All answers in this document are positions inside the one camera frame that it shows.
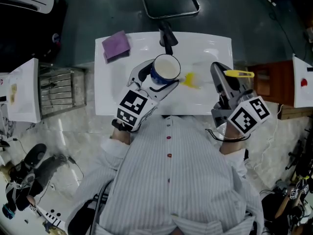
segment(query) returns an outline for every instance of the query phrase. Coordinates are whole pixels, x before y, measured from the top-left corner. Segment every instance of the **tiled floor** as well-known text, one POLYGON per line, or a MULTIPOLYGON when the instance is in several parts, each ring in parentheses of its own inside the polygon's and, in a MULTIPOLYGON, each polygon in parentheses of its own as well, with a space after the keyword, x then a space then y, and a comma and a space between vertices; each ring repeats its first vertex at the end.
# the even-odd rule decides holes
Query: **tiled floor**
MULTIPOLYGON (((90 169, 90 160, 94 159, 94 155, 101 149, 101 140, 108 138, 113 131, 111 126, 112 116, 95 115, 93 78, 93 69, 89 69, 86 74, 86 107, 44 119, 35 126, 29 123, 11 123, 7 121, 5 106, 2 107, 6 130, 10 129, 8 135, 13 135, 8 140, 12 140, 13 137, 18 138, 26 152, 34 145, 44 143, 48 148, 46 157, 51 154, 63 153, 66 156, 71 156, 76 161, 78 166, 68 163, 68 165, 58 169, 51 179, 46 193, 43 192, 35 198, 38 202, 40 197, 45 194, 40 201, 39 207, 48 212, 51 208, 54 208, 61 213, 59 217, 61 220, 66 220, 72 197, 83 175, 90 169)), ((306 136, 304 129, 311 124, 310 119, 307 117, 279 120, 276 133, 273 136, 278 106, 275 103, 268 103, 268 106, 273 118, 267 120, 265 124, 254 131, 251 138, 246 141, 250 156, 250 160, 246 164, 248 167, 247 176, 259 191, 271 188, 278 179, 286 179, 290 175, 292 170, 285 171, 285 166, 289 162, 288 153, 293 151, 299 138, 306 136), (271 146, 267 149, 267 140, 272 137, 271 146), (262 163, 260 163, 265 149, 267 150, 262 163)), ((196 116, 196 119, 205 128, 214 129, 211 116, 196 116)), ((210 136, 209 138, 214 146, 219 148, 220 142, 213 140, 210 136)), ((25 157, 21 144, 18 141, 10 141, 9 143, 11 147, 7 150, 13 162, 18 163, 25 157)), ((29 218, 24 212, 19 214, 19 218, 25 217, 29 218)), ((6 219, 3 222, 6 229, 16 232, 12 225, 7 224, 6 219)))
MULTIPOLYGON (((93 78, 93 69, 90 69, 86 74, 86 107, 44 119, 28 130, 26 130, 27 125, 25 124, 25 126, 22 124, 16 126, 13 135, 19 138, 26 151, 29 151, 37 143, 45 143, 50 154, 62 152, 66 156, 72 156, 81 170, 87 172, 89 160, 100 149, 101 140, 108 138, 113 131, 112 116, 95 115, 93 78)), ((298 139, 306 135, 304 129, 310 125, 310 120, 307 117, 279 120, 276 133, 273 136, 278 106, 275 103, 268 103, 268 106, 273 118, 253 132, 251 138, 246 142, 246 147, 249 150, 250 167, 255 168, 257 166, 255 171, 259 177, 251 173, 251 178, 258 182, 262 181, 265 186, 270 188, 276 180, 285 178, 289 174, 290 171, 285 171, 289 162, 288 153, 293 151, 298 139), (268 148, 267 140, 272 137, 271 145, 268 148)), ((204 127, 214 129, 211 116, 196 116, 196 118, 203 123, 204 127)), ((217 148, 220 146, 219 142, 211 140, 217 148)), ((21 145, 14 141, 11 141, 10 144, 11 148, 8 150, 13 160, 18 162, 24 157, 21 145)), ((59 176, 60 178, 56 176, 52 181, 56 189, 59 184, 59 188, 63 189, 64 180, 68 181, 69 179, 66 175, 60 174, 59 176)))

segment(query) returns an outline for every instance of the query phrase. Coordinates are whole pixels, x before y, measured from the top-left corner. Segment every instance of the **wooden board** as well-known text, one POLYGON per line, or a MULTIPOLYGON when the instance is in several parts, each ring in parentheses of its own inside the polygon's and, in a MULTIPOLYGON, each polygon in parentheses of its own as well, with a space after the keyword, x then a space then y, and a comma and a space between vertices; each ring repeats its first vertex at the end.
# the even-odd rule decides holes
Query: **wooden board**
POLYGON ((292 106, 283 105, 280 114, 278 115, 278 119, 292 119, 292 118, 301 118, 308 117, 313 115, 313 107, 305 107, 305 108, 294 108, 292 106))

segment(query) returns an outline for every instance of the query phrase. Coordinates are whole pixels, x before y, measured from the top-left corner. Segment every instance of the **shirt sleeve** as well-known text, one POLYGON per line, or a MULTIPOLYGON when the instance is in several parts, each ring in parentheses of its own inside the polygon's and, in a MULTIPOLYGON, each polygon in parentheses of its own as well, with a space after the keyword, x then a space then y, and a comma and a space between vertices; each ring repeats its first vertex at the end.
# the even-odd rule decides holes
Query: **shirt sleeve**
POLYGON ((240 177, 246 175, 247 169, 244 163, 246 149, 224 155, 226 162, 232 166, 240 177))
POLYGON ((117 171, 129 149, 129 145, 118 140, 106 139, 101 142, 100 152, 89 164, 89 172, 85 176, 74 195, 72 212, 67 218, 66 229, 69 222, 90 199, 98 194, 103 185, 114 180, 117 171))

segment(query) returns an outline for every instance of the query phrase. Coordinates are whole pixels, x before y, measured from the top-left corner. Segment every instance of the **white sink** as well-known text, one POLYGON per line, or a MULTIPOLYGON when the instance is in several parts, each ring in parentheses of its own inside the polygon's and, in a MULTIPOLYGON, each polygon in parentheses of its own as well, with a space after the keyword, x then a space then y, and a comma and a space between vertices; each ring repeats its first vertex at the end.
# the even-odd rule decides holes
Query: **white sink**
MULTIPOLYGON (((210 66, 218 61, 233 69, 231 39, 190 32, 174 32, 174 35, 179 43, 173 47, 173 56, 180 62, 181 74, 193 71, 206 83, 199 90, 179 84, 160 102, 154 114, 209 115, 219 98, 210 66)), ((130 33, 127 36, 131 46, 130 56, 109 64, 106 64, 101 44, 106 37, 95 40, 94 90, 97 115, 114 115, 116 99, 127 84, 132 69, 165 53, 165 48, 159 44, 159 32, 130 33)), ((158 88, 148 76, 143 87, 150 85, 158 88)))

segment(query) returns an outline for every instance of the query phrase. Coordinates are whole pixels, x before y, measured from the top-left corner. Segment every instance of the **floor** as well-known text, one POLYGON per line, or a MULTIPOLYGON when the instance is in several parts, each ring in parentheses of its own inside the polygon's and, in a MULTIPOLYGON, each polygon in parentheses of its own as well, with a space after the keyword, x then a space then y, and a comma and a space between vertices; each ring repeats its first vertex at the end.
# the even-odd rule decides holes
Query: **floor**
MULTIPOLYGON (((1 108, 8 137, 6 140, 11 145, 6 150, 10 153, 14 163, 18 163, 25 157, 24 150, 28 152, 38 143, 46 144, 46 158, 52 154, 63 153, 76 161, 77 165, 68 163, 58 169, 49 182, 47 190, 35 198, 38 202, 44 195, 38 206, 50 213, 54 209, 55 213, 61 214, 58 217, 60 220, 66 220, 69 215, 72 197, 84 175, 90 169, 90 161, 100 151, 101 141, 109 138, 113 131, 112 116, 95 115, 93 81, 94 73, 90 68, 85 80, 86 107, 46 118, 36 125, 10 122, 7 119, 5 106, 1 108), (13 137, 18 138, 21 143, 13 141, 13 137)), ((292 169, 285 170, 286 165, 290 162, 288 153, 293 151, 299 139, 306 136, 307 132, 304 129, 312 124, 310 118, 307 117, 277 121, 275 116, 278 105, 269 102, 267 105, 273 118, 254 131, 251 138, 246 141, 246 147, 249 150, 249 160, 246 161, 247 176, 258 191, 272 188, 278 179, 284 180, 290 176, 292 169), (268 148, 267 140, 270 140, 270 148, 268 148)), ((211 116, 196 116, 196 119, 203 124, 204 128, 214 129, 211 116)), ((221 143, 209 138, 218 149, 221 143)), ((31 224, 39 225, 40 223, 25 212, 19 212, 18 216, 21 220, 18 226, 12 226, 12 223, 8 222, 9 220, 4 217, 3 220, 1 215, 0 221, 12 234, 33 234, 31 230, 26 232, 25 229, 29 229, 29 226, 25 224, 24 219, 31 224)))
MULTIPOLYGON (((86 173, 89 168, 89 160, 93 159, 92 155, 100 149, 101 140, 112 134, 111 121, 113 118, 95 114, 93 69, 88 70, 85 79, 86 107, 46 118, 36 125, 8 121, 5 108, 3 108, 6 130, 11 131, 8 133, 8 136, 11 136, 8 140, 12 140, 13 137, 18 138, 26 152, 35 144, 42 142, 47 145, 49 154, 62 152, 66 156, 72 156, 81 170, 86 173)), ((293 151, 299 139, 303 140, 306 137, 305 128, 311 126, 311 121, 307 117, 277 121, 278 105, 270 102, 267 102, 267 105, 273 118, 267 120, 253 132, 251 138, 246 141, 246 147, 250 157, 248 167, 252 168, 251 171, 255 169, 256 175, 264 185, 271 188, 276 180, 288 176, 289 171, 285 171, 285 167, 289 163, 288 153, 293 151)), ((196 119, 205 128, 215 129, 211 116, 196 116, 196 119)), ((221 145, 218 141, 210 140, 216 148, 221 145)), ((11 148, 8 148, 8 151, 13 161, 19 162, 25 156, 21 144, 10 141, 10 145, 11 148)), ((60 175, 60 177, 59 188, 63 189, 65 178, 64 175, 60 175)), ((71 192, 67 192, 66 189, 63 191, 66 196, 70 197, 71 192)))
MULTIPOLYGON (((8 121, 5 106, 2 106, 5 129, 0 127, 0 132, 10 141, 11 147, 8 148, 8 152, 15 163, 24 158, 23 150, 27 152, 40 142, 47 145, 47 156, 62 152, 77 162, 79 167, 65 165, 55 174, 45 195, 47 199, 57 196, 59 199, 57 202, 64 203, 65 206, 70 203, 84 173, 88 171, 89 161, 99 151, 101 140, 112 134, 112 117, 95 115, 92 68, 94 40, 120 30, 125 30, 126 33, 157 31, 157 23, 148 19, 141 0, 66 1, 68 10, 63 28, 62 48, 56 63, 62 65, 89 63, 90 69, 86 74, 86 107, 44 119, 34 125, 8 121), (19 142, 12 141, 13 137, 18 138, 22 146, 19 142)), ((266 0, 199 0, 199 2, 201 11, 196 17, 170 20, 174 31, 230 37, 235 64, 255 64, 291 58, 292 50, 284 33, 278 23, 268 16, 271 8, 266 0)), ((303 58, 305 56, 303 25, 295 10, 288 3, 279 4, 274 10, 296 54, 303 58)), ((306 61, 313 61, 309 51, 306 61)), ((288 178, 291 172, 285 170, 290 161, 288 153, 293 151, 299 139, 305 138, 307 133, 304 129, 312 124, 307 117, 277 120, 275 118, 277 104, 268 103, 268 107, 273 118, 259 127, 246 142, 249 150, 249 160, 246 164, 249 168, 248 177, 258 190, 271 188, 276 180, 288 178)), ((196 118, 204 127, 214 127, 211 116, 196 118)), ((212 142, 217 148, 220 146, 220 143, 214 140, 212 142)))
MULTIPOLYGON (((94 60, 94 40, 120 30, 126 33, 158 31, 157 21, 150 20, 141 0, 66 0, 67 15, 63 27, 61 51, 56 63, 77 65, 94 60)), ((147 0, 153 15, 171 12, 173 4, 188 0, 147 0)), ((201 6, 195 17, 169 20, 173 31, 187 31, 225 36, 232 39, 234 63, 255 64, 291 59, 292 50, 279 24, 269 17, 267 0, 198 0, 201 6)), ((304 26, 290 3, 274 8, 289 36, 295 54, 305 55, 304 26)))

